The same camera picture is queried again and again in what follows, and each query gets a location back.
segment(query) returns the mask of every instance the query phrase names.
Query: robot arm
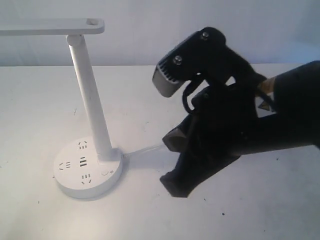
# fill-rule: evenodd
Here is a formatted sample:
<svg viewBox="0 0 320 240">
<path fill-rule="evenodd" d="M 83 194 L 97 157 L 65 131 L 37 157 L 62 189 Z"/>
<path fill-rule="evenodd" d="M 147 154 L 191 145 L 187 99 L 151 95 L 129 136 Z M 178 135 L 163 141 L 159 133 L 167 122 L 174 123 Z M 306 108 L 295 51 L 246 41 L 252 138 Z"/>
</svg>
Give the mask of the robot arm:
<svg viewBox="0 0 320 240">
<path fill-rule="evenodd" d="M 226 85 L 230 77 L 235 83 Z M 171 97 L 182 94 L 188 116 L 162 139 L 179 152 L 160 178 L 173 197 L 191 191 L 241 155 L 320 143 L 320 61 L 267 79 L 226 45 L 215 28 L 195 32 L 156 66 L 152 81 Z M 188 106 L 187 97 L 203 82 Z"/>
</svg>

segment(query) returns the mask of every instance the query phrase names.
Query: white wall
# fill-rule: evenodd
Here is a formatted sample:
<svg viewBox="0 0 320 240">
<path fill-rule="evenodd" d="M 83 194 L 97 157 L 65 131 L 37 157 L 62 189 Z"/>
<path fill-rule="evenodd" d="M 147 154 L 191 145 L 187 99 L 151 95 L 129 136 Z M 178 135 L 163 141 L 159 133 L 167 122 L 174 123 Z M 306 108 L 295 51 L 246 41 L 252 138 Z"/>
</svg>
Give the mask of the white wall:
<svg viewBox="0 0 320 240">
<path fill-rule="evenodd" d="M 220 29 L 251 63 L 320 59 L 319 0 L 1 0 L 0 21 L 103 18 L 94 65 L 154 65 L 192 32 Z M 63 36 L 1 37 L 0 66 L 71 65 Z"/>
</svg>

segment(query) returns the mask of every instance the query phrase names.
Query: lamp base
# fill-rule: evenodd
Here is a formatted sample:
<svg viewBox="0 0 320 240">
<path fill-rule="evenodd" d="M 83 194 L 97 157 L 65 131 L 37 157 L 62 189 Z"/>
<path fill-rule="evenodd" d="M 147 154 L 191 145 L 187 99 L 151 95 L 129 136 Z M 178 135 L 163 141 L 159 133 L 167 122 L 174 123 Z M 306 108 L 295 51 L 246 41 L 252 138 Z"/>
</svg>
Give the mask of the lamp base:
<svg viewBox="0 0 320 240">
<path fill-rule="evenodd" d="M 122 153 L 114 148 L 110 159 L 98 162 L 93 138 L 83 137 L 63 148 L 54 160 L 60 189 L 77 199 L 97 197 L 109 190 L 122 172 Z"/>
</svg>

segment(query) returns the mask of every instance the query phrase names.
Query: white desk lamp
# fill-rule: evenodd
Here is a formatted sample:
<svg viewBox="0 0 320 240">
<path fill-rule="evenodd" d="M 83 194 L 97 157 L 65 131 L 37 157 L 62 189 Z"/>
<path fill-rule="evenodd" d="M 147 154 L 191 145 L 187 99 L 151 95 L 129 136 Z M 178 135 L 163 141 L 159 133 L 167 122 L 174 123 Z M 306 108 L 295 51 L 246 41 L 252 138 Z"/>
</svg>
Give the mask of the white desk lamp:
<svg viewBox="0 0 320 240">
<path fill-rule="evenodd" d="M 74 198 L 92 198 L 111 188 L 122 171 L 122 154 L 112 148 L 92 70 L 85 34 L 105 31 L 102 19 L 21 19 L 1 22 L 0 36 L 66 35 L 92 136 L 77 139 L 54 160 L 61 190 Z"/>
</svg>

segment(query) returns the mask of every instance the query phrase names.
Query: white table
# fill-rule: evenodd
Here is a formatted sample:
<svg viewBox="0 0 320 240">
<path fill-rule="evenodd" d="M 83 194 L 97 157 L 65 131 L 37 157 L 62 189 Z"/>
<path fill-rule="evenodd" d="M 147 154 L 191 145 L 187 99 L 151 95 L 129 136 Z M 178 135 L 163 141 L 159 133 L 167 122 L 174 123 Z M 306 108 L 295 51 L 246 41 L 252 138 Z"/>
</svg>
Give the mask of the white table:
<svg viewBox="0 0 320 240">
<path fill-rule="evenodd" d="M 298 64 L 257 64 L 267 77 Z M 161 144 L 186 113 L 164 98 L 153 66 L 93 68 L 112 144 L 132 153 Z M 91 200 L 65 196 L 53 160 L 90 134 L 72 66 L 0 67 L 1 240 L 309 240 L 320 237 L 320 151 L 242 156 L 197 187 L 169 196 L 159 177 L 178 155 L 130 154 L 116 186 Z"/>
</svg>

